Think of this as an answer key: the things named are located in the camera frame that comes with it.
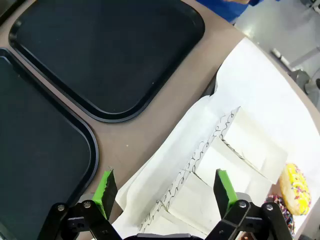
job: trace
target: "countertop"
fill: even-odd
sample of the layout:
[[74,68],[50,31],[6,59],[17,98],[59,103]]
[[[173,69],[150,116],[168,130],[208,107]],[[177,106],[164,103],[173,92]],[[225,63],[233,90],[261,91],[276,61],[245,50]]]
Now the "countertop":
[[[80,110],[10,47],[10,28],[32,2],[34,1],[27,0],[0,26],[0,47],[8,48],[93,130],[98,143],[99,165],[86,193],[95,191],[104,171],[110,168],[114,169],[115,181],[120,188],[156,152],[186,111],[201,97],[227,55],[244,37],[240,31],[206,7],[194,0],[184,0],[201,14],[205,22],[203,38],[141,114],[123,123],[105,123]],[[320,113],[294,81],[274,61],[273,63],[305,104],[319,131]]]

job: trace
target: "black plastic tray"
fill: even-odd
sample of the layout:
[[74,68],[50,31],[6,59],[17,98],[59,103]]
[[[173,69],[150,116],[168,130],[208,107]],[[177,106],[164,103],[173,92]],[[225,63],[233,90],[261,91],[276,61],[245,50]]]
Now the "black plastic tray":
[[180,0],[41,0],[9,41],[83,111],[112,123],[146,108],[204,32]]
[[3,24],[24,1],[25,0],[0,0],[0,25]]
[[88,125],[0,48],[0,236],[35,240],[55,203],[74,204],[98,166]]

